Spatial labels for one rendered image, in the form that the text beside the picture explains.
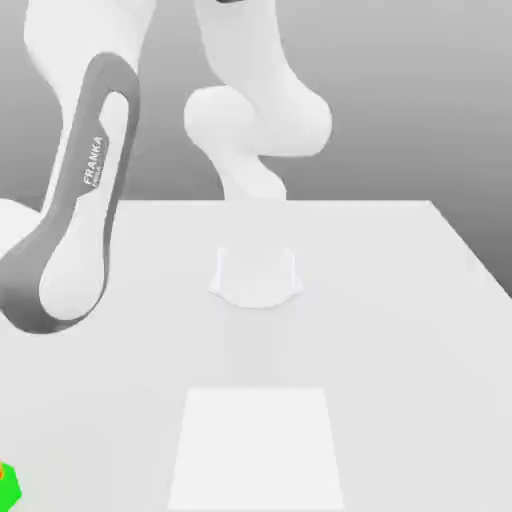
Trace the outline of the small green cube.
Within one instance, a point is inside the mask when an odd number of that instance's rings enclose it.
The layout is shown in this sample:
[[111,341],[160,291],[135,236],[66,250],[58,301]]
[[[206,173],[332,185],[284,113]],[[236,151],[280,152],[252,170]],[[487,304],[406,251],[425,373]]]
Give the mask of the small green cube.
[[0,512],[10,512],[21,498],[22,492],[15,469],[6,463],[1,463],[0,466],[4,471],[4,478],[0,480]]

